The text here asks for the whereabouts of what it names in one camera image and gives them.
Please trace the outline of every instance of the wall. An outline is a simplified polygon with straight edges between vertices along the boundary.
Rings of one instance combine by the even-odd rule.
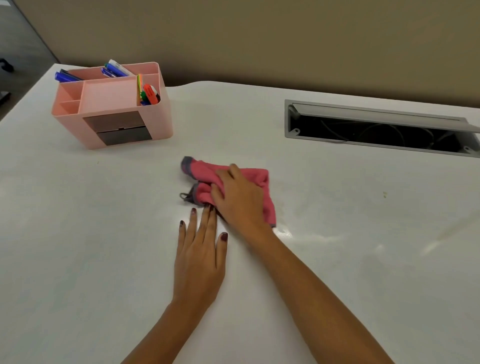
[[[16,3],[64,63],[157,61],[168,85],[221,80],[480,107],[479,1]]]

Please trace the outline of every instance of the right hand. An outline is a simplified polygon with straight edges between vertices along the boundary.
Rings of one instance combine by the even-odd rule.
[[[215,184],[211,195],[225,221],[247,241],[252,234],[271,231],[263,216],[263,190],[247,180],[235,164],[216,173],[225,187],[225,196]]]

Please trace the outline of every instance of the pink cloth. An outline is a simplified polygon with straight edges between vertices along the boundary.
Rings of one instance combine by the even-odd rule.
[[[195,160],[192,157],[184,157],[181,162],[183,173],[189,175],[198,182],[193,185],[188,194],[180,194],[184,201],[188,201],[199,206],[206,203],[215,205],[210,192],[211,184],[216,184],[225,195],[223,182],[215,173],[216,170],[227,170],[228,166],[217,166],[215,164],[205,163],[201,160]],[[255,183],[264,191],[264,219],[270,226],[276,225],[275,206],[270,198],[268,190],[268,171],[255,168],[240,169],[243,176],[250,182]]]

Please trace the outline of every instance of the white table surface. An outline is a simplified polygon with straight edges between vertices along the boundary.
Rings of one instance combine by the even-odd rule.
[[[480,110],[197,82],[168,89],[172,138],[89,151],[50,115],[61,67],[0,122],[1,363],[119,363],[143,338],[191,208],[183,156],[268,169],[276,233],[396,362],[478,362],[479,159],[286,139],[284,100],[479,126]],[[220,294],[176,363],[313,362],[231,235]]]

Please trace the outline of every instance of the desk organizer drawer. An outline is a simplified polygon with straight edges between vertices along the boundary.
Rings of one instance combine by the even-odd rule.
[[[158,63],[124,64],[141,73],[160,95],[155,105],[140,105],[135,76],[107,78],[102,67],[68,70],[83,81],[60,83],[52,115],[89,149],[173,135],[165,84]]]

